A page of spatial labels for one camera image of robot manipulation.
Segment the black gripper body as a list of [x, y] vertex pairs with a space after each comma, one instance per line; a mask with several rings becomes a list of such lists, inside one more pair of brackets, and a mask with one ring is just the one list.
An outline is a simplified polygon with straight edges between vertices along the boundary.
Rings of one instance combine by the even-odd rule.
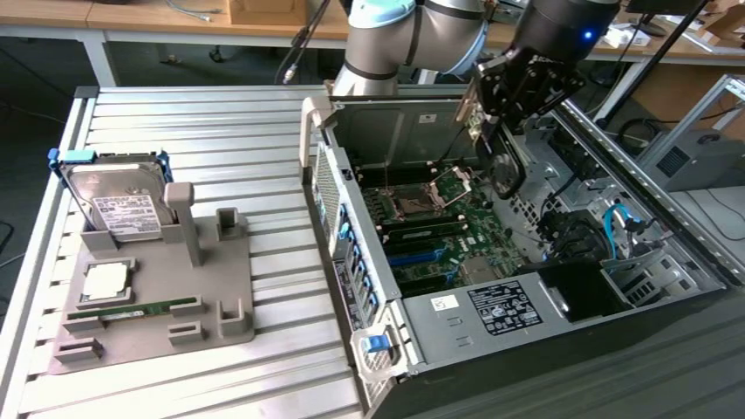
[[535, 57], [576, 65], [594, 50], [621, 9], [619, 1], [530, 1], [511, 42], [511, 62]]

